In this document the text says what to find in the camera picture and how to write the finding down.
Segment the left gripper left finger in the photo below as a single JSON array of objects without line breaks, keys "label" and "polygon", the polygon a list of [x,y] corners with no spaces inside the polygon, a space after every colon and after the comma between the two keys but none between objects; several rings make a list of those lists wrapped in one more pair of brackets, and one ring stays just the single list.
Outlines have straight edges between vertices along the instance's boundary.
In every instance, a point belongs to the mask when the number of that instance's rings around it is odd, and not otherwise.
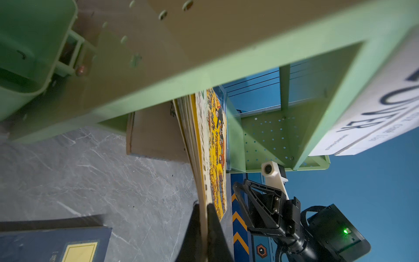
[{"label": "left gripper left finger", "polygon": [[201,233],[200,211],[204,206],[194,204],[187,230],[177,255],[176,262],[205,262],[207,261],[206,250]]}]

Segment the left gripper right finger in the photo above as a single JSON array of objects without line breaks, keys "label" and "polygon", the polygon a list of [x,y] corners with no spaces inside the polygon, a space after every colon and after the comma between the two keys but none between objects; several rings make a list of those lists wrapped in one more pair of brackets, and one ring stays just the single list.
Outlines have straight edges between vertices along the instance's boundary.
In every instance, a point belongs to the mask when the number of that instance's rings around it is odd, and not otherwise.
[{"label": "left gripper right finger", "polygon": [[207,205],[207,257],[209,262],[233,262],[215,206]]}]

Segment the yellow Chinese history picture book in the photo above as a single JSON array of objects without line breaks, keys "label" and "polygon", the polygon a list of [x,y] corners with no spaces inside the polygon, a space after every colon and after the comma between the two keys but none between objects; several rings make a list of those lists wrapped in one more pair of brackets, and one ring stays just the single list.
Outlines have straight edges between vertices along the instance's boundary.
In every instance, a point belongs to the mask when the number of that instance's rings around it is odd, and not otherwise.
[{"label": "yellow Chinese history picture book", "polygon": [[219,219],[227,210],[227,121],[223,100],[213,89],[174,100],[185,150],[191,163],[200,210],[201,240],[208,236],[207,205]]}]

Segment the white LOVER book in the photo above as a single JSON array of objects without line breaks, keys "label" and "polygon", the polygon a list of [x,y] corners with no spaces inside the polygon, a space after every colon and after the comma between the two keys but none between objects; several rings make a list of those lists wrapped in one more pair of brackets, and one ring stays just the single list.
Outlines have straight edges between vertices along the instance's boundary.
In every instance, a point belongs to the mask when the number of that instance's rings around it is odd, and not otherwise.
[{"label": "white LOVER book", "polygon": [[418,28],[410,32],[310,155],[336,155],[414,112],[419,112]]}]

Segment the white book brown bars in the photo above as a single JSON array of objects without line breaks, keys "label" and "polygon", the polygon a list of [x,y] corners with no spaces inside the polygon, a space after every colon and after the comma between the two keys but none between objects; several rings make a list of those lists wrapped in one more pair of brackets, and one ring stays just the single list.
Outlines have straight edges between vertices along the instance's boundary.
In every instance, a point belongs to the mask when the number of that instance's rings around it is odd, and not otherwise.
[{"label": "white book brown bars", "polygon": [[370,148],[376,147],[384,142],[396,138],[406,132],[411,131],[419,126],[419,112],[414,112],[403,117],[386,127],[370,134],[358,143],[351,145],[347,149],[336,154],[336,156],[353,156],[364,152]]}]

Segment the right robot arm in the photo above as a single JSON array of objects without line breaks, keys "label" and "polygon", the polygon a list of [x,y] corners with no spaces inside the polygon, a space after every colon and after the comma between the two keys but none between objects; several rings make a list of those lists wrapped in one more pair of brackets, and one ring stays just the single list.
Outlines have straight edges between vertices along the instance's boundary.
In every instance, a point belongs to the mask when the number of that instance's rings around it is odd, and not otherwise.
[{"label": "right robot arm", "polygon": [[297,198],[247,179],[233,191],[248,231],[276,243],[278,262],[282,254],[291,262],[354,262],[372,249],[334,204],[301,210]]}]

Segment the light blue book underneath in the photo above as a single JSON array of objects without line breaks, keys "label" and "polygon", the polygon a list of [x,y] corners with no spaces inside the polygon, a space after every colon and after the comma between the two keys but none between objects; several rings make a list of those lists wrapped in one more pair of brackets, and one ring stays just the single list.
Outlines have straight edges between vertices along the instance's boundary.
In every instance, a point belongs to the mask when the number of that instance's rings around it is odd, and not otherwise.
[{"label": "light blue book underneath", "polygon": [[[226,86],[217,86],[214,91],[227,111],[227,169],[230,173],[245,172],[244,134],[240,114],[228,98]],[[126,144],[127,154],[131,156],[189,163],[172,101],[130,113]]]}]

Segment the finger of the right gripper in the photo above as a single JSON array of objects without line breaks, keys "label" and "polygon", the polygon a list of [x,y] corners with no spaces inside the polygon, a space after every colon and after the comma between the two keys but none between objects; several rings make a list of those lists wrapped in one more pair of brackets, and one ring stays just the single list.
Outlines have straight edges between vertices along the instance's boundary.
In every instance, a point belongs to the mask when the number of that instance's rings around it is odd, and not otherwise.
[{"label": "finger of the right gripper", "polygon": [[283,229],[283,192],[245,179],[233,191],[248,229]]}]

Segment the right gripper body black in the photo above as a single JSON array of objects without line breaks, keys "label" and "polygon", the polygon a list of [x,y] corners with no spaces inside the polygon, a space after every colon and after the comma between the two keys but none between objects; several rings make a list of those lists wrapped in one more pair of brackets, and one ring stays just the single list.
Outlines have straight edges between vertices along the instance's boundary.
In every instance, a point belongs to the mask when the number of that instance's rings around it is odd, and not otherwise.
[{"label": "right gripper body black", "polygon": [[271,239],[274,261],[281,262],[286,255],[290,262],[313,262],[314,240],[301,224],[300,202],[297,198],[287,200],[283,194],[283,229],[248,229],[259,237]]}]

